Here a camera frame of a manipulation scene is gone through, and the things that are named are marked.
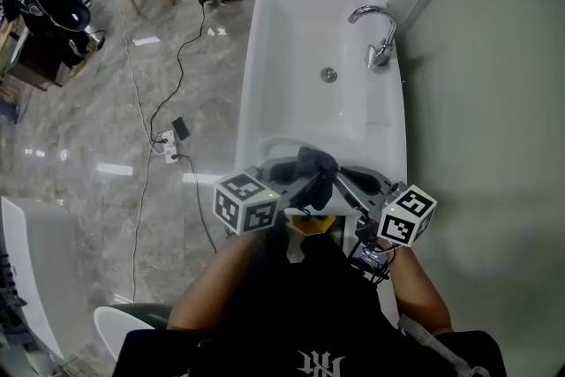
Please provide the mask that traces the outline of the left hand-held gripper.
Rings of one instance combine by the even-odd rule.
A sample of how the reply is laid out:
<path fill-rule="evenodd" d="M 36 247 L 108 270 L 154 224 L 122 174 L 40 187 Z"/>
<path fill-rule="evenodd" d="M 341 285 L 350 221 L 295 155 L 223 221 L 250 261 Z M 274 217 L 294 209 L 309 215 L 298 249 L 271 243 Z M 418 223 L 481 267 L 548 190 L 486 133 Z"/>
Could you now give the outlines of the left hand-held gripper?
<path fill-rule="evenodd" d="M 269 159 L 215 182 L 213 213 L 228 229 L 244 235 L 273 227 L 278 213 L 301 189 L 296 157 Z"/>

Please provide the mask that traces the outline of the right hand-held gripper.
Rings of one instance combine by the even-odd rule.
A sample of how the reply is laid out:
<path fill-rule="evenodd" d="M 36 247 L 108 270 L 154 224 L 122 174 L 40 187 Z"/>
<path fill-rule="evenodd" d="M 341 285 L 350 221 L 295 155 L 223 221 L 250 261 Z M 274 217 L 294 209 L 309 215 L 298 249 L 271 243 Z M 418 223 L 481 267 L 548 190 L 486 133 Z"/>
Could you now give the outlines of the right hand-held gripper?
<path fill-rule="evenodd" d="M 437 201 L 415 185 L 393 182 L 379 171 L 342 166 L 335 187 L 359 213 L 355 234 L 367 246 L 385 239 L 411 246 L 433 218 Z"/>

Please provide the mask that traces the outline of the white plate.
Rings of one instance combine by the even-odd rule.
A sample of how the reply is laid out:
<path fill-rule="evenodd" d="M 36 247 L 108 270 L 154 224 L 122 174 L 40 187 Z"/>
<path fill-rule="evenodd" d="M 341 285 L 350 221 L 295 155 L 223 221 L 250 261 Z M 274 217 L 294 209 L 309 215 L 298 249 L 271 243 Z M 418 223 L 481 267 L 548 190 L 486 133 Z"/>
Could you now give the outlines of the white plate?
<path fill-rule="evenodd" d="M 293 138 L 277 138 L 263 140 L 258 148 L 258 163 L 266 162 L 275 158 L 296 157 L 301 147 L 310 147 L 311 145 Z"/>

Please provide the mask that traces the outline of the dark grey cloth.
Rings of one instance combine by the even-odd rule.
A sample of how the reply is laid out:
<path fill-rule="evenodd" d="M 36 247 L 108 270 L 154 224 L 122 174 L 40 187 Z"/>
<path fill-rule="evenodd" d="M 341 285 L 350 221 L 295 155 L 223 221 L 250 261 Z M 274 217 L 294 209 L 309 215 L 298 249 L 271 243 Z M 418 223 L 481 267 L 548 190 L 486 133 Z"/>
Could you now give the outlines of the dark grey cloth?
<path fill-rule="evenodd" d="M 291 182 L 302 181 L 301 189 L 290 203 L 296 209 L 312 207 L 321 211 L 333 194 L 339 165 L 332 155 L 319 149 L 301 147 L 292 172 Z"/>

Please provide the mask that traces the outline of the person's right forearm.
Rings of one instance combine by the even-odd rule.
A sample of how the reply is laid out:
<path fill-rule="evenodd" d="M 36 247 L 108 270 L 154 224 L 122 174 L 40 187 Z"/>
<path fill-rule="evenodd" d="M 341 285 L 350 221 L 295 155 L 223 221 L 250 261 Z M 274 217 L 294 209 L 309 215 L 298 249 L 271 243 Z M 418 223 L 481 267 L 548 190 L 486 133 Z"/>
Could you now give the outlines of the person's right forearm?
<path fill-rule="evenodd" d="M 415 253 L 409 247 L 392 245 L 385 239 L 380 239 L 379 245 L 388 256 L 398 312 L 434 336 L 453 332 L 448 307 Z"/>

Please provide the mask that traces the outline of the person's left forearm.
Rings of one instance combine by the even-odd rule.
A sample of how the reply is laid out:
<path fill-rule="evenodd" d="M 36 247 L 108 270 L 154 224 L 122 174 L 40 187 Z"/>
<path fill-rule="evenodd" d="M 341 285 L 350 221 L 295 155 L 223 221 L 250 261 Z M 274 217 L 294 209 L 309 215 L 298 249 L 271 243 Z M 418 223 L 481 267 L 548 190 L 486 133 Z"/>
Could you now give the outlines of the person's left forearm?
<path fill-rule="evenodd" d="M 228 238 L 174 304 L 168 328 L 197 337 L 212 335 L 221 324 L 261 237 L 261 232 L 254 232 Z"/>

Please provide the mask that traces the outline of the yellow waste bin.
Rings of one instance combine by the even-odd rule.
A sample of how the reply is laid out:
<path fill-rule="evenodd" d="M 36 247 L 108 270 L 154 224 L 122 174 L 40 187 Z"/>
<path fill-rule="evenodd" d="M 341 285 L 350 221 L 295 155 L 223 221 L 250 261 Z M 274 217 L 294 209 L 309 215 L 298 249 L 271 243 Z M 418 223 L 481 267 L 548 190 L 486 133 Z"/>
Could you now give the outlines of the yellow waste bin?
<path fill-rule="evenodd" d="M 306 238 L 325 234 L 336 220 L 335 215 L 290 215 L 288 226 L 294 237 Z"/>

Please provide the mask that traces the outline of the small screen device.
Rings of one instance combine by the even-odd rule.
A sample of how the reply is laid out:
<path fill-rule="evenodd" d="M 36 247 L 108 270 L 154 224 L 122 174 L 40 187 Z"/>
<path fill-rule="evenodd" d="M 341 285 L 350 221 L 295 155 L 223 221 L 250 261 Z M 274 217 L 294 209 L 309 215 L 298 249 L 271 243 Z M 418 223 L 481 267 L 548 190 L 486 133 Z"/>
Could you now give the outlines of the small screen device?
<path fill-rule="evenodd" d="M 348 260 L 354 269 L 374 285 L 389 279 L 388 256 L 384 251 L 374 251 L 358 240 Z"/>

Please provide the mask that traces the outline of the black phone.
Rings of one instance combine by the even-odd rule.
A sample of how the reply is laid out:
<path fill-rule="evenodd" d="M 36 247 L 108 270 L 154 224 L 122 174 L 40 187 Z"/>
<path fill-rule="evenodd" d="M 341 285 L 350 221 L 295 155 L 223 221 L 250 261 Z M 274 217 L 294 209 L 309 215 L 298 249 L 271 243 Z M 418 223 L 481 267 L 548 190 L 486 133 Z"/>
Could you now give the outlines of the black phone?
<path fill-rule="evenodd" d="M 190 137 L 191 134 L 183 118 L 177 117 L 172 122 L 172 126 L 180 141 L 184 141 L 185 139 Z"/>

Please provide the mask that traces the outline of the white rectangular sink basin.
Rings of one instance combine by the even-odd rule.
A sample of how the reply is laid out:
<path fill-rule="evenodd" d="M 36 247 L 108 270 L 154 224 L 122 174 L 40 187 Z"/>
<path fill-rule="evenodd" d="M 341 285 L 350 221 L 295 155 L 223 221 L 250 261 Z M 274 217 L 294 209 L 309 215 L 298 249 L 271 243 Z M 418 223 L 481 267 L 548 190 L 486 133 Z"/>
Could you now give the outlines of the white rectangular sink basin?
<path fill-rule="evenodd" d="M 255 0 L 245 60 L 237 133 L 236 171 L 258 163 L 265 139 L 293 138 L 332 155 L 341 166 L 407 180 L 403 87 L 396 57 L 376 70 L 365 66 L 389 21 L 369 14 L 348 17 L 364 5 L 386 10 L 384 0 Z M 337 80 L 320 78 L 323 68 Z M 339 192 L 324 215 L 359 218 Z"/>

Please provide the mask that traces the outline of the white power strip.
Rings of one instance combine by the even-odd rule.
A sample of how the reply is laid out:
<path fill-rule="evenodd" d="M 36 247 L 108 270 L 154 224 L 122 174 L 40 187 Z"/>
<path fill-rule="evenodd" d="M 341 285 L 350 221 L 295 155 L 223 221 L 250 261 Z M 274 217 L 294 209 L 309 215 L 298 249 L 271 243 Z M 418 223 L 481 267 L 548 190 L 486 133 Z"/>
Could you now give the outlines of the white power strip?
<path fill-rule="evenodd" d="M 172 164 L 177 160 L 177 144 L 175 134 L 172 130 L 166 130 L 162 133 L 161 142 L 163 145 L 163 153 L 165 162 Z"/>

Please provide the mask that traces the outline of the chrome faucet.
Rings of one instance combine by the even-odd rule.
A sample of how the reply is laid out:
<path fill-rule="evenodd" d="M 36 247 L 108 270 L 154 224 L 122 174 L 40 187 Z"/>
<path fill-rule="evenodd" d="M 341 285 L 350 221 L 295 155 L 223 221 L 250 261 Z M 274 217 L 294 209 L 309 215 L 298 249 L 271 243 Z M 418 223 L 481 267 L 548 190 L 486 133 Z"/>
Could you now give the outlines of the chrome faucet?
<path fill-rule="evenodd" d="M 348 22 L 355 24 L 362 17 L 369 14 L 381 15 L 389 21 L 389 30 L 386 36 L 380 41 L 380 46 L 376 48 L 373 45 L 367 46 L 365 53 L 365 66 L 369 70 L 376 70 L 379 67 L 384 67 L 388 64 L 388 60 L 393 52 L 393 41 L 396 36 L 397 23 L 394 17 L 389 14 L 384 8 L 377 5 L 364 5 L 358 7 L 349 17 Z"/>

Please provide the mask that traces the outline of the person's black shirt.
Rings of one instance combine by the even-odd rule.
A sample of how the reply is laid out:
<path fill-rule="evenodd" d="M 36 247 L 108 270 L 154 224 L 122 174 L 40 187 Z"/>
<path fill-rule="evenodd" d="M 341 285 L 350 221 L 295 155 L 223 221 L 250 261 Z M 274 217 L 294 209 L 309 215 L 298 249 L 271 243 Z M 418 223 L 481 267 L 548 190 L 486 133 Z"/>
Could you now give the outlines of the person's black shirt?
<path fill-rule="evenodd" d="M 128 333 L 112 377 L 507 377 L 498 343 L 480 330 L 437 336 L 401 315 L 391 323 L 376 287 L 328 234 L 289 260 L 285 224 L 261 241 L 221 324 Z"/>

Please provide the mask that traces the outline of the wooden cabinet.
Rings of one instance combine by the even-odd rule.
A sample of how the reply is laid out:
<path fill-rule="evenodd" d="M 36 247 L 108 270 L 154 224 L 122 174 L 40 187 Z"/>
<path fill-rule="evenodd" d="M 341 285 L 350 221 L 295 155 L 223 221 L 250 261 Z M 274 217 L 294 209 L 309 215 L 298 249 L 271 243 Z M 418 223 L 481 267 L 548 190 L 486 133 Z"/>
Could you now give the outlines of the wooden cabinet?
<path fill-rule="evenodd" d="M 43 48 L 38 37 L 26 30 L 18 39 L 4 74 L 46 92 L 62 87 L 66 66 L 56 53 Z"/>

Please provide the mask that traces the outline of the black chair with bags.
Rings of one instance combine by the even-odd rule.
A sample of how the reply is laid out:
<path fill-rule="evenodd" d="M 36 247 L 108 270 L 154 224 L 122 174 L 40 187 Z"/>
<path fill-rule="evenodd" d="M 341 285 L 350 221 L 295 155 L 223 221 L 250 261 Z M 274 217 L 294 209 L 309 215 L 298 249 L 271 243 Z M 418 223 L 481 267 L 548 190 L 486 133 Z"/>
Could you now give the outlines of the black chair with bags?
<path fill-rule="evenodd" d="M 71 72 L 86 63 L 91 13 L 82 0 L 2 0 L 7 22 L 22 18 L 27 29 Z"/>

